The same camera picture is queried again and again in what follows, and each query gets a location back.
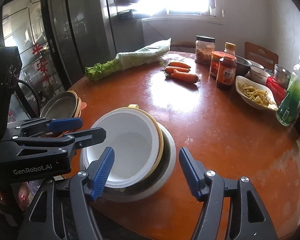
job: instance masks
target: metal screw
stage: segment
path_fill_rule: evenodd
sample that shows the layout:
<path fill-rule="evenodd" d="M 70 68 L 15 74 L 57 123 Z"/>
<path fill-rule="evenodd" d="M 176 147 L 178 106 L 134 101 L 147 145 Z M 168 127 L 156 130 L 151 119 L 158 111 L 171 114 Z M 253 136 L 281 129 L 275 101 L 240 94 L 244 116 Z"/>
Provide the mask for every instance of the metal screw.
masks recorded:
<path fill-rule="evenodd" d="M 78 176 L 79 177 L 84 177 L 84 176 L 86 176 L 87 175 L 87 172 L 86 171 L 79 171 L 78 172 Z"/>
<path fill-rule="evenodd" d="M 241 177 L 241 181 L 244 182 L 244 183 L 248 183 L 249 182 L 249 178 L 246 177 L 246 176 L 242 176 Z"/>
<path fill-rule="evenodd" d="M 209 177 L 214 177 L 216 175 L 214 171 L 207 171 L 206 173 Z"/>

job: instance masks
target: sauce bottle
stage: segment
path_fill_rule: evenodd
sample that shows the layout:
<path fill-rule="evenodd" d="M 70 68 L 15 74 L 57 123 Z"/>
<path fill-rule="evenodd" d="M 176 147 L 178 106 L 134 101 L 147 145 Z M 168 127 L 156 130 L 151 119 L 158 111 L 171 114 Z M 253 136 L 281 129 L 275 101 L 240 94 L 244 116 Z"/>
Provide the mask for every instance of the sauce bottle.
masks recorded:
<path fill-rule="evenodd" d="M 226 42 L 225 56 L 219 61 L 216 85 L 221 89 L 230 89 L 235 80 L 237 63 L 235 57 L 235 44 Z"/>

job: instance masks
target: red box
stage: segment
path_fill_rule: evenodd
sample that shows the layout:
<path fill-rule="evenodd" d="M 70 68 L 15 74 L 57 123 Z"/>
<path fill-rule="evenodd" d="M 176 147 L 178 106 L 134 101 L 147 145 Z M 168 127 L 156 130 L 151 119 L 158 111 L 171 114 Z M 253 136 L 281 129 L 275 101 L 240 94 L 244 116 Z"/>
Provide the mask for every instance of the red box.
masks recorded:
<path fill-rule="evenodd" d="M 267 78 L 266 87 L 272 91 L 277 105 L 280 105 L 282 100 L 285 98 L 287 91 L 277 83 L 274 77 Z"/>

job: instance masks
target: chair backrest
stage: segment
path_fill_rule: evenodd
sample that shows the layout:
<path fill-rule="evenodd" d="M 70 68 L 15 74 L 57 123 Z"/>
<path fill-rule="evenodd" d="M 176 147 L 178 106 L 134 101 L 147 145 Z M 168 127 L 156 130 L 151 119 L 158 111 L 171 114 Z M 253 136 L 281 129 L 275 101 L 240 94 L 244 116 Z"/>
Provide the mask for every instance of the chair backrest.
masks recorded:
<path fill-rule="evenodd" d="M 171 47 L 181 47 L 181 48 L 195 48 L 195 42 L 192 41 L 180 41 L 171 43 Z"/>
<path fill-rule="evenodd" d="M 274 70 L 274 65 L 279 61 L 277 54 L 250 42 L 244 44 L 244 58 L 257 62 L 270 70 Z"/>

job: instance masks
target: bowl handle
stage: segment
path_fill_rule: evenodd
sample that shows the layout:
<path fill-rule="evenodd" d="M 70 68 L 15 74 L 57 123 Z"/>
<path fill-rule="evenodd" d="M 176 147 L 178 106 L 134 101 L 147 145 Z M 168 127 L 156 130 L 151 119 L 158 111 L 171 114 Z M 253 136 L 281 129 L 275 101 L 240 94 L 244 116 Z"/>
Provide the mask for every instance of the bowl handle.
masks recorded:
<path fill-rule="evenodd" d="M 134 105 L 134 104 L 132 104 L 132 105 L 129 105 L 128 107 L 139 108 L 139 106 L 138 106 L 138 105 Z"/>

